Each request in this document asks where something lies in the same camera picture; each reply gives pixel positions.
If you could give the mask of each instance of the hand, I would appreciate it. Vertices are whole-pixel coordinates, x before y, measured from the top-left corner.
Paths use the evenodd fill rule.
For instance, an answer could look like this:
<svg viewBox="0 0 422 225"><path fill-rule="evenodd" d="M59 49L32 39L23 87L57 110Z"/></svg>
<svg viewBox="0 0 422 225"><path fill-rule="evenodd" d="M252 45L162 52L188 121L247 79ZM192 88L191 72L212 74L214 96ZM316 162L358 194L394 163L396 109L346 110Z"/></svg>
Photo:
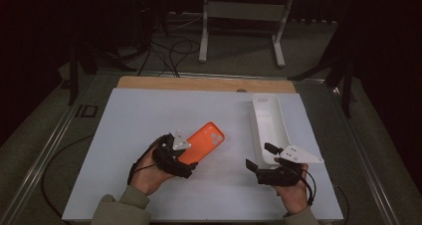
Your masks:
<svg viewBox="0 0 422 225"><path fill-rule="evenodd" d="M309 166L307 164L302 164L303 170L308 170L308 167ZM307 179L307 173L303 172L302 177L304 179ZM285 207L290 215L297 214L309 206L307 199L307 186L302 181L299 181L295 186L273 187L276 189L277 193L282 197L282 201L285 204Z"/></svg>
<svg viewBox="0 0 422 225"><path fill-rule="evenodd" d="M131 186L137 188L146 196L154 193L165 180L174 177L174 175L166 173L159 169L157 166L153 165L155 164L155 161L152 159L152 152L154 150L155 148L147 153L136 166L136 169L142 169L136 172L130 181Z"/></svg>

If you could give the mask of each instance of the white plastic container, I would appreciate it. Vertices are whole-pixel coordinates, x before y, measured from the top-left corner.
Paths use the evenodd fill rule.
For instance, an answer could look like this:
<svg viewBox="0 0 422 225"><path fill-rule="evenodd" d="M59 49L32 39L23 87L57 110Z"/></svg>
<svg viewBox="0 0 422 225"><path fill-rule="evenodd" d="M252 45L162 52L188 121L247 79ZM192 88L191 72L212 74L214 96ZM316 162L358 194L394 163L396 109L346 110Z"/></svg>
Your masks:
<svg viewBox="0 0 422 225"><path fill-rule="evenodd" d="M291 144L279 98L272 94L255 94L252 104L250 116L256 162L260 168L276 167L279 165L274 161L276 156L264 149L265 143L282 149Z"/></svg>

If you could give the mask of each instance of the metal stand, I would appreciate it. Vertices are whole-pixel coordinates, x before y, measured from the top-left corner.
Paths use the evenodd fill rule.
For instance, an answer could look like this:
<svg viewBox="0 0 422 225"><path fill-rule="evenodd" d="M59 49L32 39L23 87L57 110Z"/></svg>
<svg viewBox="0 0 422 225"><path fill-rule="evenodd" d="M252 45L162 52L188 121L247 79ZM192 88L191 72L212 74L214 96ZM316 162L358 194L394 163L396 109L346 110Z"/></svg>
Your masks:
<svg viewBox="0 0 422 225"><path fill-rule="evenodd" d="M277 65L279 67L284 67L286 64L283 57L282 47L280 46L280 39L282 38L282 34L286 26L292 2L293 0L287 0L285 5L270 5L204 0L199 62L205 63L207 61L208 17L215 17L280 22L279 31L276 35L273 35L272 41L274 45L274 53L276 54Z"/></svg>

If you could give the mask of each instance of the white tabletop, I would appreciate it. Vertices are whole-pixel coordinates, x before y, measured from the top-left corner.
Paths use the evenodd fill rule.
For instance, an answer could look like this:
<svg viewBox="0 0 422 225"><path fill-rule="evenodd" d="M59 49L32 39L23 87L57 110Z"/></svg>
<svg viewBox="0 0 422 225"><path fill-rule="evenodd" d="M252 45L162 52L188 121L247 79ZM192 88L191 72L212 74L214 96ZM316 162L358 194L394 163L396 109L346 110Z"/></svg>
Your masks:
<svg viewBox="0 0 422 225"><path fill-rule="evenodd" d="M292 144L320 156L298 94L276 94ZM245 167L255 161L251 134L252 94L114 89L63 215L91 220L105 194L119 199L131 165L158 137L181 130L191 135L213 121L226 140L188 178L166 181L146 210L152 221L273 221L286 213L271 186L257 183ZM319 220L342 219L324 164L310 164L316 180L312 211Z"/></svg>

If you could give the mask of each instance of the dark background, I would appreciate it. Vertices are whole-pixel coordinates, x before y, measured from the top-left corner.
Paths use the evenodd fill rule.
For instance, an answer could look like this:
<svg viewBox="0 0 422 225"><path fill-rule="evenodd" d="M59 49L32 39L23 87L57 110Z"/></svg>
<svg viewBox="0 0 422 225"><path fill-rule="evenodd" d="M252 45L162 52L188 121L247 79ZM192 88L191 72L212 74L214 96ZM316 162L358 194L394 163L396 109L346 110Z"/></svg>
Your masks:
<svg viewBox="0 0 422 225"><path fill-rule="evenodd" d="M202 11L202 0L165 3L166 11ZM290 20L304 23L340 23L324 57L352 47L354 75L420 190L421 5L419 0L294 0L290 14ZM0 0L0 144L61 82L57 69L69 61L75 13L88 32L84 37L101 40L104 10L99 0Z"/></svg>

